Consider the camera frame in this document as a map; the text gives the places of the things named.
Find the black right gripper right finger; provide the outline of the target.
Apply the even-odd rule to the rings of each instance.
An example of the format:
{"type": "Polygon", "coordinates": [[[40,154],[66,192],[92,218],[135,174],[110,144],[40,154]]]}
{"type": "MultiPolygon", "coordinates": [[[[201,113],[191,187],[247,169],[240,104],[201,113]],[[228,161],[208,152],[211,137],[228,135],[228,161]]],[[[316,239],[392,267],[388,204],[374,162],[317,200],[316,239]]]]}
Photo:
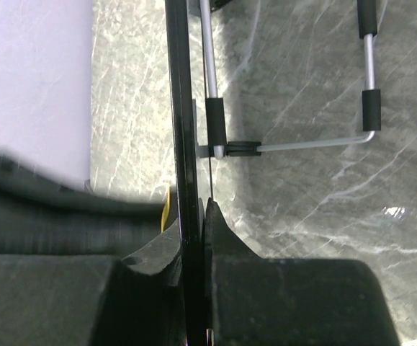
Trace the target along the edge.
{"type": "Polygon", "coordinates": [[[398,345],[374,272],[355,259],[263,258],[210,200],[206,296],[216,345],[398,345]]]}

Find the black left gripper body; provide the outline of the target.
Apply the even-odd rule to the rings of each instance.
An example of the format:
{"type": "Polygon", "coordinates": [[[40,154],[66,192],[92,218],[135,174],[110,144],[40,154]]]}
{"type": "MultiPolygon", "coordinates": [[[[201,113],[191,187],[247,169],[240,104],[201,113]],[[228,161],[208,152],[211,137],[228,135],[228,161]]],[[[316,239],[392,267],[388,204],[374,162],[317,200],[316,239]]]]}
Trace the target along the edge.
{"type": "Polygon", "coordinates": [[[0,154],[0,254],[126,255],[160,234],[163,207],[75,190],[0,154]]]}

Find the black framed small whiteboard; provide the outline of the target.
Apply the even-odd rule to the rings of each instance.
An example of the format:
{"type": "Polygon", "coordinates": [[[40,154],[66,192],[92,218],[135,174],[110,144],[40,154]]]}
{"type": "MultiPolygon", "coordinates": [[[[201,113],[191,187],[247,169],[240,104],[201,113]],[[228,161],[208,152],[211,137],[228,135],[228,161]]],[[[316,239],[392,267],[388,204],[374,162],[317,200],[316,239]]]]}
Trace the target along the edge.
{"type": "Polygon", "coordinates": [[[202,241],[203,209],[199,204],[197,186],[187,3],[166,1],[165,13],[187,344],[210,345],[202,241]]]}

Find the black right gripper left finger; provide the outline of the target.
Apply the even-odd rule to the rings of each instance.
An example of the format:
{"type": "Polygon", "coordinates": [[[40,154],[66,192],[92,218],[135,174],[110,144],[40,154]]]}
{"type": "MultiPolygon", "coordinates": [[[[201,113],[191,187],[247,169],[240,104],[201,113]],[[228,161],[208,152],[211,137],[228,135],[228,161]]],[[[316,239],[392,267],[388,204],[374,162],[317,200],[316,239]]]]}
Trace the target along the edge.
{"type": "Polygon", "coordinates": [[[126,257],[0,223],[0,345],[185,345],[179,226],[126,257]]]}

